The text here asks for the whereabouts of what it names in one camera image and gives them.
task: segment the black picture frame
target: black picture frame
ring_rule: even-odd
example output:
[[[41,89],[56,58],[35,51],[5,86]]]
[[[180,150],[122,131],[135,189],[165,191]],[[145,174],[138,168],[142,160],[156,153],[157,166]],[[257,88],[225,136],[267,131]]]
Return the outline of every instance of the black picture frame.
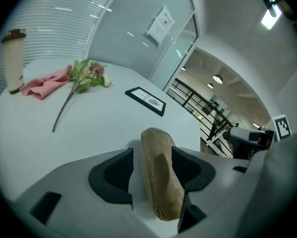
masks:
[[[139,97],[135,96],[134,94],[132,94],[132,92],[141,89],[142,91],[146,92],[147,94],[150,94],[152,97],[154,97],[155,99],[159,100],[160,102],[163,103],[163,108],[162,110],[158,110],[155,107],[153,107],[152,105],[150,105],[149,103],[145,102],[144,100],[141,100]],[[127,90],[125,91],[125,94],[129,97],[131,97],[133,100],[141,103],[143,106],[147,107],[148,109],[150,109],[151,111],[153,111],[154,113],[158,114],[159,116],[163,116],[164,112],[165,112],[165,107],[166,107],[166,103],[162,100],[160,100],[158,97],[154,96],[153,94],[149,93],[148,91],[144,90],[143,88],[141,88],[140,86]]]

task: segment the brown cup lid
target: brown cup lid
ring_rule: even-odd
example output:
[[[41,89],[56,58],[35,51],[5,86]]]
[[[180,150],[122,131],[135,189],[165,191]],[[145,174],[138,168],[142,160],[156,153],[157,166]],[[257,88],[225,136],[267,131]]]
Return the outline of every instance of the brown cup lid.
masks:
[[[10,30],[8,31],[7,35],[2,38],[0,42],[3,44],[5,42],[9,42],[15,39],[25,38],[26,37],[25,32],[26,32],[25,29]]]

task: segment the flower stem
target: flower stem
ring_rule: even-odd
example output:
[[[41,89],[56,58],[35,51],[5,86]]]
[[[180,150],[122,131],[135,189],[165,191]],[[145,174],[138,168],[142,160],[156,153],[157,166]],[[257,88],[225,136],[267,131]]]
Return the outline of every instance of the flower stem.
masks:
[[[76,85],[77,85],[77,82],[74,83],[74,85],[73,85],[73,87],[72,87],[72,89],[71,89],[71,91],[70,91],[68,97],[67,97],[66,100],[65,100],[65,103],[63,104],[63,106],[62,106],[61,109],[60,109],[60,112],[59,112],[58,115],[57,115],[56,121],[55,121],[54,126],[53,126],[53,132],[55,132],[57,122],[58,122],[59,117],[61,116],[62,112],[64,111],[65,106],[67,105],[67,103],[68,103],[68,101],[71,99],[71,97],[74,95],[74,89],[75,89],[75,86],[76,86]]]

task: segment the white flower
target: white flower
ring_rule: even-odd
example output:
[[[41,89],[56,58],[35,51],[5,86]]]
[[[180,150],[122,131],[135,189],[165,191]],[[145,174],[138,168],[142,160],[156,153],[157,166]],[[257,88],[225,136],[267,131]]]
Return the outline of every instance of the white flower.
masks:
[[[111,81],[109,80],[108,75],[105,74],[103,77],[104,77],[104,86],[109,87],[111,85]]]

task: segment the brown fabric case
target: brown fabric case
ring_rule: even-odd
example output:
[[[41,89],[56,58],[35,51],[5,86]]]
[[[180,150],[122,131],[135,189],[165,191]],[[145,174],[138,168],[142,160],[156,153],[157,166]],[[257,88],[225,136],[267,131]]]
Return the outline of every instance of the brown fabric case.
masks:
[[[154,212],[164,221],[179,219],[184,189],[172,168],[174,141],[157,128],[145,130],[141,140],[144,185]]]

